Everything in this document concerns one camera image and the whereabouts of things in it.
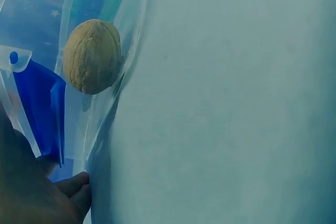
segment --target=white surface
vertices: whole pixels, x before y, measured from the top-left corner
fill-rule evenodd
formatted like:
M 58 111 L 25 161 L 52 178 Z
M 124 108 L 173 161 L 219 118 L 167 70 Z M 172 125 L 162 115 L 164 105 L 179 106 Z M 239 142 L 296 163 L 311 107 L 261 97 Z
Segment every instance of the white surface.
M 335 34 L 335 0 L 152 0 L 93 223 L 334 223 Z

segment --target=blue plastic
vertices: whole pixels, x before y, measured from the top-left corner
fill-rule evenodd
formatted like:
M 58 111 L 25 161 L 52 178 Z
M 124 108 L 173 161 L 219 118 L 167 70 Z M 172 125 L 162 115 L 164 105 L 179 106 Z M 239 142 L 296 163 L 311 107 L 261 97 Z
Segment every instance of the blue plastic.
M 64 164 L 65 81 L 33 60 L 30 60 L 24 71 L 14 72 L 13 75 L 28 123 L 41 154 L 51 154 L 62 166 Z

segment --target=walnut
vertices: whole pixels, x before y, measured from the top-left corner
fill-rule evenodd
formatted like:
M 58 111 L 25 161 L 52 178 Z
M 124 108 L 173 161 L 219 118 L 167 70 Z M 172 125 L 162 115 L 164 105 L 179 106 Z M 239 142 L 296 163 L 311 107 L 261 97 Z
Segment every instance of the walnut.
M 118 30 L 99 19 L 79 24 L 64 48 L 64 75 L 85 94 L 98 94 L 112 86 L 122 63 Z

